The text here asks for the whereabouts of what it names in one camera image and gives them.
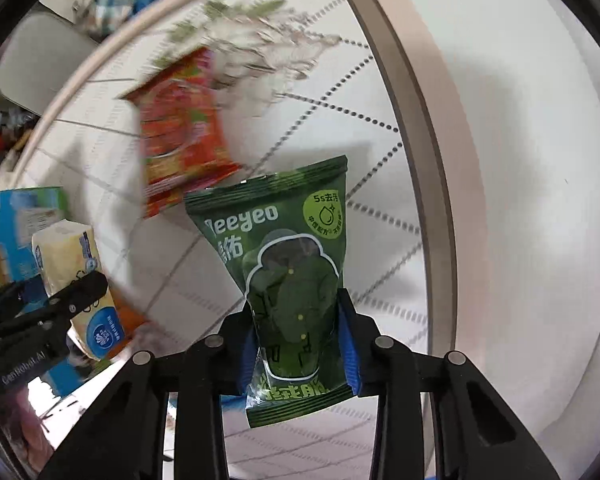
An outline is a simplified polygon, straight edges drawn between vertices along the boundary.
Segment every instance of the blurred red packet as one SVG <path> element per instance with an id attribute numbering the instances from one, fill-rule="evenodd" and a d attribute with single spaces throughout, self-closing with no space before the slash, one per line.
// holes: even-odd
<path id="1" fill-rule="evenodd" d="M 140 111 L 146 218 L 240 169 L 226 150 L 210 88 L 213 56 L 199 48 L 122 97 Z"/>

